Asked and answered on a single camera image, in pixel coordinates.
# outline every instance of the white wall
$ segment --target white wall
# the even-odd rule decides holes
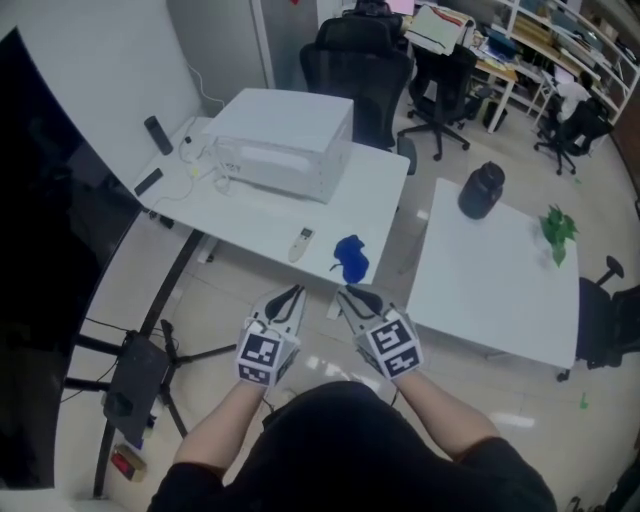
[[[0,38],[16,25],[53,94],[128,187],[157,152],[144,120],[155,115],[172,133],[199,107],[165,0],[0,0]]]

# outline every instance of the white box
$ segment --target white box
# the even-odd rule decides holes
[[[353,101],[245,89],[204,133],[231,179],[328,203],[349,161]]]

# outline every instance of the blue toy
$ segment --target blue toy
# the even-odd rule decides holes
[[[369,260],[362,254],[363,247],[357,235],[343,238],[336,244],[333,256],[340,263],[336,263],[331,270],[342,265],[342,277],[347,284],[357,284],[367,275]]]

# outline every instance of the black tripod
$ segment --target black tripod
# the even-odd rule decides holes
[[[176,370],[185,364],[236,349],[236,345],[229,345],[192,356],[178,356],[172,336],[173,326],[166,320],[161,320],[160,325],[164,336],[164,353],[135,331],[127,332],[121,347],[80,335],[76,345],[117,357],[116,372],[111,382],[73,378],[67,378],[64,382],[67,389],[106,392],[105,416],[133,443],[142,438],[153,402],[158,396],[169,409],[180,435],[186,437],[188,431],[171,397],[171,382]]]

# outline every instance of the blue object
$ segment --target blue object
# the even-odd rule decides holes
[[[511,39],[508,39],[506,36],[500,32],[496,32],[495,30],[489,31],[488,44],[491,51],[501,57],[504,57],[501,59],[504,62],[511,62],[518,52],[518,47]]]
[[[333,256],[340,261],[335,267],[342,265],[342,277],[348,284],[358,284],[367,275],[369,260],[362,254],[364,244],[357,235],[343,238],[336,244]]]

